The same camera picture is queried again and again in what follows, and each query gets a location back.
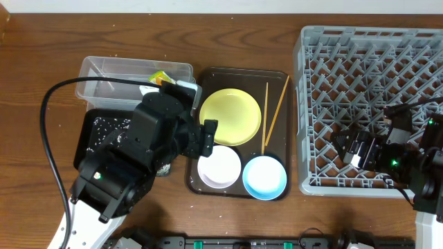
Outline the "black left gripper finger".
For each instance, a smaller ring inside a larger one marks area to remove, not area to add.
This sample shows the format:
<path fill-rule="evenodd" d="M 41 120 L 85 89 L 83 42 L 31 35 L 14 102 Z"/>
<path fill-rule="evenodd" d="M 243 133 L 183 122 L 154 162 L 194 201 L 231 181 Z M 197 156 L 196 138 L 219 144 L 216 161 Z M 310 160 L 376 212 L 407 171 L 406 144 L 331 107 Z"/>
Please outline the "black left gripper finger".
<path fill-rule="evenodd" d="M 204 145 L 201 153 L 202 156 L 209 157 L 212 154 L 217 127 L 217 120 L 204 120 Z"/>
<path fill-rule="evenodd" d="M 162 81 L 161 92 L 173 96 L 183 103 L 185 107 L 195 110 L 200 102 L 202 88 L 192 82 L 182 80 L 175 83 Z"/>

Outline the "white cup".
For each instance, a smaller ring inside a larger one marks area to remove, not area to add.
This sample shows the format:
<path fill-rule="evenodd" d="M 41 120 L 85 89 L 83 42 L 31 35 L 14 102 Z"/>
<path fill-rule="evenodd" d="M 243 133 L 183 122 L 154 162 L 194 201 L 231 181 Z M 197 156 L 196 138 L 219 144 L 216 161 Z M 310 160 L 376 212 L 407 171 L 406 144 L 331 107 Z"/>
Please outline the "white cup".
<path fill-rule="evenodd" d="M 359 165 L 361 157 L 358 154 L 346 154 L 345 159 L 346 159 L 346 163 L 348 163 L 349 165 L 351 165 L 355 168 L 361 167 Z"/>

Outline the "yellow plate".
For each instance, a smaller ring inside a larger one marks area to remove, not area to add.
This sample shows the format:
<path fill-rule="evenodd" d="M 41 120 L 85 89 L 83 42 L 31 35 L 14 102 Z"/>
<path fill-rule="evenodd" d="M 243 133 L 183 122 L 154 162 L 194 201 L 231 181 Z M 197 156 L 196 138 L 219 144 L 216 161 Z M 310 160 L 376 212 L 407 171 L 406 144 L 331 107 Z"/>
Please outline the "yellow plate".
<path fill-rule="evenodd" d="M 252 139 L 260 128 L 262 112 L 249 93 L 239 89 L 222 89 L 212 93 L 202 104 L 199 121 L 218 121 L 215 142 L 238 146 Z"/>

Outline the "orange green snack wrapper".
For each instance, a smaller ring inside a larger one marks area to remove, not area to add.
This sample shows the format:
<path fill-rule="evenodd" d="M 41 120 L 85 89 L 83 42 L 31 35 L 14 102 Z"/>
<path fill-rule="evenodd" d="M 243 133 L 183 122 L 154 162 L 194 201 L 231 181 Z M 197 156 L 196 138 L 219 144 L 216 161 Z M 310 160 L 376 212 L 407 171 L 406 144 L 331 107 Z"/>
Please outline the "orange green snack wrapper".
<path fill-rule="evenodd" d="M 153 83 L 153 84 L 157 84 L 157 85 L 162 85 L 163 82 L 168 82 L 171 84 L 176 83 L 176 81 L 174 79 L 172 79 L 165 71 L 157 71 L 157 72 L 153 73 L 148 78 L 148 82 Z"/>

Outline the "white paper napkin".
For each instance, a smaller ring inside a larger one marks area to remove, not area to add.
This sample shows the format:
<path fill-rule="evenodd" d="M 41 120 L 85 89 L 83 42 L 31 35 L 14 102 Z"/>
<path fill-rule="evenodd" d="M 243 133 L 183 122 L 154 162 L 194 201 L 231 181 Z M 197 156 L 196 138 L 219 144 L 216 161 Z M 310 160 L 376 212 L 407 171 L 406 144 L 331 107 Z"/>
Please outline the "white paper napkin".
<path fill-rule="evenodd" d="M 148 93 L 156 93 L 160 91 L 160 87 L 153 87 L 153 86 L 145 86 L 145 85 L 140 85 L 139 86 L 139 90 L 141 92 L 142 95 L 146 95 Z"/>

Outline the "pink bowl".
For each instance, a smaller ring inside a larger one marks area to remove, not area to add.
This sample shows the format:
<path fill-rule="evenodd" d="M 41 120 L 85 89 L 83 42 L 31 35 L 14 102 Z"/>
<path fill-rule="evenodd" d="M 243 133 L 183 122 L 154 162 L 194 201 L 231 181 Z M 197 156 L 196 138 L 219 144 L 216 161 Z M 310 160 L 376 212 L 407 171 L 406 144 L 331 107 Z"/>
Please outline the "pink bowl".
<path fill-rule="evenodd" d="M 209 157 L 201 156 L 197 162 L 197 172 L 205 185 L 214 189 L 230 187 L 240 175 L 242 163 L 237 153 L 230 147 L 217 145 Z"/>

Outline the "light blue bowl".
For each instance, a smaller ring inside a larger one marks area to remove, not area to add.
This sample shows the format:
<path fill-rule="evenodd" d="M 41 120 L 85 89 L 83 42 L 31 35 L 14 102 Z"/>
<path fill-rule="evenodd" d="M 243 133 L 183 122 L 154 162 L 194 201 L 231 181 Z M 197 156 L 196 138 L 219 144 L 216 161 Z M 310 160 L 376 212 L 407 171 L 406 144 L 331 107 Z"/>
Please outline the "light blue bowl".
<path fill-rule="evenodd" d="M 277 199 L 287 186 L 284 166 L 270 156 L 257 156 L 247 162 L 242 173 L 246 191 L 255 199 Z"/>

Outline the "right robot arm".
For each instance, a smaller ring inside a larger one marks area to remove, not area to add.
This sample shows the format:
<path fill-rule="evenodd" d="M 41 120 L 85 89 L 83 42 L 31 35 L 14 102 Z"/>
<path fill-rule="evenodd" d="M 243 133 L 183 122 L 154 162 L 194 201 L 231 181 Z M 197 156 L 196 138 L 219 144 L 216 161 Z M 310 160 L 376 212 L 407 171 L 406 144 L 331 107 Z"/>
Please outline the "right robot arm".
<path fill-rule="evenodd" d="M 348 129 L 330 136 L 343 163 L 357 169 L 382 173 L 394 188 L 407 186 L 414 194 L 404 198 L 417 216 L 416 248 L 442 247 L 442 115 L 432 114 L 417 149 L 408 146 L 413 131 L 407 104 L 386 106 L 386 135 Z"/>

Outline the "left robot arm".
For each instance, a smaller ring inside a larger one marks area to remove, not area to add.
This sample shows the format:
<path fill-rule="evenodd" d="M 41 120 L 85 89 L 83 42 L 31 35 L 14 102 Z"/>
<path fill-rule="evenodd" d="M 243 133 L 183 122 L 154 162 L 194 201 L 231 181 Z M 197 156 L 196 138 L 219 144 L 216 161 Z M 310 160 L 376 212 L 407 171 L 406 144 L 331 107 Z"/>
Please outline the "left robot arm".
<path fill-rule="evenodd" d="M 217 121 L 197 125 L 192 116 L 201 87 L 183 81 L 154 84 L 155 90 L 135 107 L 127 131 L 112 132 L 103 145 L 85 156 L 66 192 L 48 142 L 46 110 L 58 88 L 87 80 L 78 77 L 56 84 L 41 104 L 40 134 L 64 206 L 50 248 L 101 248 L 151 190 L 160 168 L 179 155 L 198 159 L 213 152 Z"/>

